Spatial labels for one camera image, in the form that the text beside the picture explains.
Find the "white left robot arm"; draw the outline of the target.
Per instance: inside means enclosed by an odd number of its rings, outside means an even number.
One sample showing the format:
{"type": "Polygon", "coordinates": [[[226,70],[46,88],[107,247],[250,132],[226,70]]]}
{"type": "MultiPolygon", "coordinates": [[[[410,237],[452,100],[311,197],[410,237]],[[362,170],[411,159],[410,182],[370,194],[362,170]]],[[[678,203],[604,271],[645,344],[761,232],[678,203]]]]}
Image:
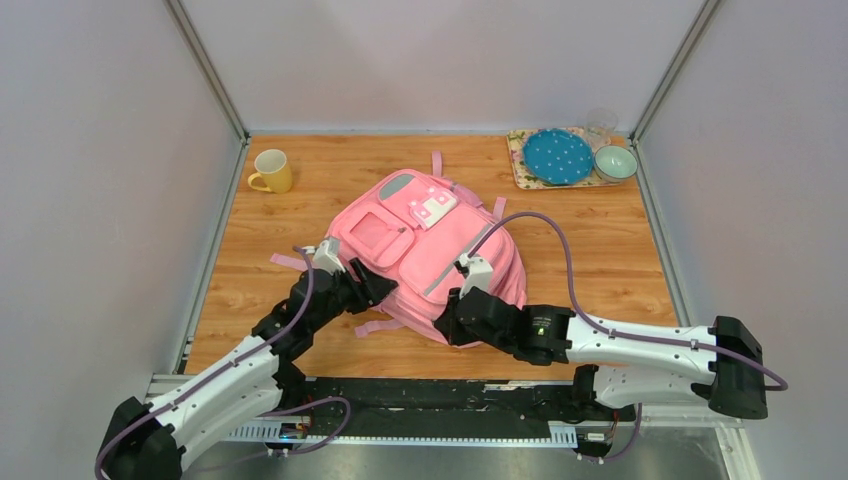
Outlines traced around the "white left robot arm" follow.
{"type": "Polygon", "coordinates": [[[289,296],[212,366],[150,402],[122,402],[96,457],[96,478],[178,479],[245,422],[296,413],[306,376],[294,362],[313,346],[315,333],[344,313],[378,306],[397,286],[359,259],[332,271],[309,266],[289,296]]]}

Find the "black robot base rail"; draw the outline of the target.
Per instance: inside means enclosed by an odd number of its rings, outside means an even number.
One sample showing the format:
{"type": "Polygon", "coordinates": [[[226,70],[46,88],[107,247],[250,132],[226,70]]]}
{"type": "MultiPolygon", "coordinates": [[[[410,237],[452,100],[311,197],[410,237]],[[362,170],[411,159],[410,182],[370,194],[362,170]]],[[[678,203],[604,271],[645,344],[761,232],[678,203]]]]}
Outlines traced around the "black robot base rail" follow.
{"type": "Polygon", "coordinates": [[[308,421],[313,438],[338,430],[344,438],[542,439],[552,422],[632,422],[635,408],[614,411],[583,402],[568,381],[415,380],[320,377],[305,382],[283,420],[308,421]]]}

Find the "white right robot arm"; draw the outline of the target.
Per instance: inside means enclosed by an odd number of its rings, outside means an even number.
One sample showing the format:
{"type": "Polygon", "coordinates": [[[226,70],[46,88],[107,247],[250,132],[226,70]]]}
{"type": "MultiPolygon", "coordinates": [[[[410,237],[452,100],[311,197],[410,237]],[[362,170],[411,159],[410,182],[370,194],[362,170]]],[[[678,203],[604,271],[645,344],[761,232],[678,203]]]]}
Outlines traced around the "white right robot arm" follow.
{"type": "Polygon", "coordinates": [[[570,404],[585,419],[679,402],[733,418],[768,415],[762,347],[734,317],[696,327],[632,324],[554,305],[517,307],[473,287],[452,289],[434,326],[453,346],[483,342],[531,365],[578,364],[570,404]]]}

